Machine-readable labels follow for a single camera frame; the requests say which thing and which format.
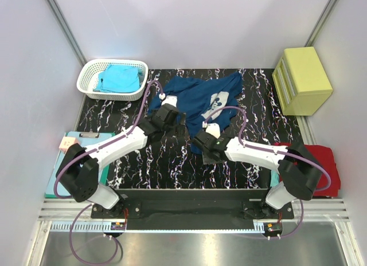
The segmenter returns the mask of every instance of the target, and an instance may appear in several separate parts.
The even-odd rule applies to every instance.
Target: black marble table surface
[[[149,70],[148,81],[156,79],[164,86],[174,76],[210,80],[240,72],[243,90],[237,97],[247,113],[245,137],[264,144],[301,142],[302,137],[294,116],[282,115],[271,73],[273,69],[163,69]],[[152,87],[147,106],[158,88]],[[138,101],[93,100],[86,97],[78,131],[120,133],[132,125],[139,111]],[[238,134],[243,117],[231,120],[226,132]],[[269,170],[239,162],[203,164],[202,155],[192,154],[190,138],[185,135],[163,137],[139,151],[116,160],[110,165],[107,183],[116,189],[244,189],[257,188],[259,177],[269,177]]]

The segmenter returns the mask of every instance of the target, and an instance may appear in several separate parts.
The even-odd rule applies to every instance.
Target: red folded garment
[[[290,146],[288,143],[275,143],[275,146]],[[321,164],[321,166],[329,173],[331,178],[331,185],[326,190],[315,191],[314,196],[330,196],[337,197],[338,191],[341,188],[341,182],[339,173],[337,170],[337,164],[334,160],[333,151],[324,146],[319,145],[305,145],[308,151],[316,158],[316,160]],[[317,188],[324,187],[327,184],[327,179],[325,175],[321,176]]]

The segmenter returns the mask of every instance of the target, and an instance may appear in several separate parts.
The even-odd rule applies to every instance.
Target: plastic basket
[[[130,65],[140,69],[139,75],[140,88],[131,93],[102,93],[94,92],[98,83],[98,74],[105,71],[110,64]],[[82,68],[78,81],[76,82],[77,89],[85,93],[91,99],[113,100],[113,101],[136,101],[140,99],[144,92],[144,87],[148,78],[148,66],[142,61],[133,60],[92,60]]]

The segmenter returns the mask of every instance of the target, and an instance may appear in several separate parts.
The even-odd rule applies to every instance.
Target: gray wall
[[[334,88],[309,118],[319,144],[333,149],[354,232],[367,261],[367,0],[340,0],[315,48]]]
[[[87,59],[150,68],[273,68],[328,0],[57,0]]]
[[[44,0],[0,0],[1,265],[23,265],[81,69]]]

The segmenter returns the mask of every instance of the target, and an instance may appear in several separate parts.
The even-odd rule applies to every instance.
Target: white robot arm
[[[159,110],[140,120],[137,126],[131,126],[112,138],[85,148],[79,144],[71,146],[56,176],[76,157],[95,151],[69,167],[60,178],[60,183],[69,191],[75,201],[89,200],[109,210],[111,216],[121,214],[123,198],[109,186],[98,182],[98,172],[118,158],[144,148],[148,143],[159,141],[165,131],[176,125],[176,117],[179,114],[176,103],[176,97],[168,96],[162,102]]]
[[[270,188],[266,203],[277,210],[296,198],[311,200],[322,175],[320,170],[304,161],[287,156],[293,153],[319,165],[303,144],[290,147],[252,142],[241,144],[238,137],[220,135],[217,124],[210,124],[205,131],[200,131],[193,139],[193,143],[204,155],[217,161],[245,162],[276,170],[283,180]]]

